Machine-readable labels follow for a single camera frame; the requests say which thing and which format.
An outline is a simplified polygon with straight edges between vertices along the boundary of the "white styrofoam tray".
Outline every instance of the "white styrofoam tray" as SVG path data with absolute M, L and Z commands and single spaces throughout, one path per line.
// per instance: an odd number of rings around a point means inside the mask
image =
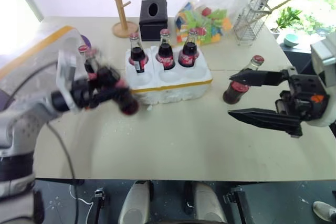
M 144 51 L 149 60 L 144 73 L 137 73 L 129 63 L 131 51 L 126 51 L 126 80 L 141 103 L 179 102 L 199 98 L 205 93 L 212 82 L 212 75 L 202 51 L 198 50 L 195 65 L 185 68 L 178 62 L 182 48 L 183 46 L 173 47 L 175 67 L 170 70 L 164 70 L 163 65 L 156 60 L 159 50 L 157 46 L 146 48 Z

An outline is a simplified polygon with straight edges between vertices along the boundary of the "floor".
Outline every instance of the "floor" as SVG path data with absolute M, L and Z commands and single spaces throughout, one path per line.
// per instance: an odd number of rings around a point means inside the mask
M 104 187 L 107 203 L 101 211 L 99 223 L 117 223 L 124 199 L 132 186 L 132 180 L 86 180 L 78 187 L 79 197 L 90 202 L 94 190 Z M 154 180 L 154 198 L 151 202 L 151 219 L 192 219 L 182 210 L 182 181 Z M 224 182 L 206 182 L 217 193 L 223 204 L 229 223 L 241 223 L 235 204 L 224 204 L 223 194 L 231 185 Z M 72 223 L 75 217 L 75 203 L 69 195 L 69 185 L 37 180 L 36 189 L 43 194 L 46 209 L 44 223 Z M 332 190 L 335 181 L 304 181 L 283 183 L 259 183 L 241 185 L 233 190 L 246 192 L 251 216 L 255 224 L 305 223 L 323 224 L 311 210 L 311 204 L 318 200 L 336 206 Z M 85 223 L 89 206 L 79 203 L 78 223 Z

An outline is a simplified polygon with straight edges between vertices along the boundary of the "white table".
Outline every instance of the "white table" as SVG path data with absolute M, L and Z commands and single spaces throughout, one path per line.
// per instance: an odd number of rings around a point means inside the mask
M 50 17 L 42 28 L 55 24 L 76 27 L 124 69 L 127 39 L 111 33 L 116 18 Z M 173 20 L 169 27 L 174 31 Z M 144 42 L 143 46 L 157 45 Z M 192 179 L 280 181 L 336 179 L 336 144 L 329 128 L 302 123 L 303 137 L 260 129 L 235 120 L 228 109 L 275 109 L 278 87 L 253 87 L 236 105 L 222 101 L 229 76 L 262 55 L 264 70 L 290 65 L 271 34 L 264 29 L 251 46 L 238 46 L 232 37 L 202 47 L 213 74 L 210 90 L 197 100 L 142 107 L 124 116 L 112 102 L 77 115 L 65 114 L 53 125 L 63 136 L 78 178 Z M 44 128 L 35 153 L 38 177 L 70 178 L 68 164 L 55 137 Z

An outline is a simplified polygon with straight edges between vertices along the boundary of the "black tissue box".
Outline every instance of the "black tissue box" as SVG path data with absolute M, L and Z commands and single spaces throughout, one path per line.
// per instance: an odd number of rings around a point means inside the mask
M 140 11 L 142 41 L 160 41 L 161 29 L 167 28 L 167 0 L 143 0 Z

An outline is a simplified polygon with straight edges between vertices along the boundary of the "window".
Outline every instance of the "window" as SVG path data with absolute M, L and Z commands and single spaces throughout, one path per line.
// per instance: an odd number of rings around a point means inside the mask
M 39 21 L 26 0 L 0 0 L 0 67 L 10 53 L 30 41 Z
M 283 1 L 269 0 L 269 5 L 273 7 Z M 311 43 L 323 39 L 326 34 L 336 29 L 336 0 L 292 0 L 270 15 L 266 20 L 268 28 L 277 27 L 276 20 L 280 16 L 280 11 L 287 6 L 301 10 L 302 13 L 299 15 L 299 22 L 295 22 L 281 33 L 297 34 L 303 48 L 310 47 Z

